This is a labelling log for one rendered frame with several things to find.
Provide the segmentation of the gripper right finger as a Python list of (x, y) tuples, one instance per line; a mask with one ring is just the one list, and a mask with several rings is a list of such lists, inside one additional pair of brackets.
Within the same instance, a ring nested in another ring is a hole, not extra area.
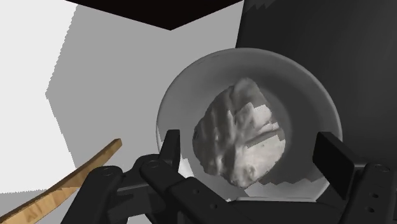
[(394, 171), (354, 154), (331, 132), (318, 132), (313, 163), (347, 202), (338, 224), (393, 224)]

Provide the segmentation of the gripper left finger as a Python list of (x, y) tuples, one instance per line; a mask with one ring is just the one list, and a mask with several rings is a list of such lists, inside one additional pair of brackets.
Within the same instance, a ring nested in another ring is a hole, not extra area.
[(196, 178), (179, 172), (180, 132), (168, 130), (159, 154), (123, 172), (110, 165), (88, 173), (61, 224), (239, 224), (239, 212)]

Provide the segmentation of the white crumpled lump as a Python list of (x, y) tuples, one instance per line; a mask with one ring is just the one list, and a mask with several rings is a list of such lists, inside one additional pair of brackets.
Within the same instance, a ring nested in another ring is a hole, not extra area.
[(205, 173), (247, 188), (281, 159), (286, 139), (258, 85), (242, 78), (210, 103), (192, 145)]

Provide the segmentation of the wooden stick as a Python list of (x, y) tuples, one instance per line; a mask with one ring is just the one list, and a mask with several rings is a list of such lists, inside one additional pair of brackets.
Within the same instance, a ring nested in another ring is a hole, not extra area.
[(103, 166), (122, 146), (120, 138), (112, 140), (72, 173), (45, 192), (0, 216), (0, 224), (35, 224), (68, 199), (97, 167)]

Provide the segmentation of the white bowl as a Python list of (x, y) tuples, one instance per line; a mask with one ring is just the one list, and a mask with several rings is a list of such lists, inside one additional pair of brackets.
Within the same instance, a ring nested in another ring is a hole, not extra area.
[(224, 199), (315, 202), (329, 182), (316, 136), (342, 137), (336, 106), (308, 70), (274, 52), (232, 48), (183, 69), (159, 107), (157, 144), (180, 131), (180, 172)]

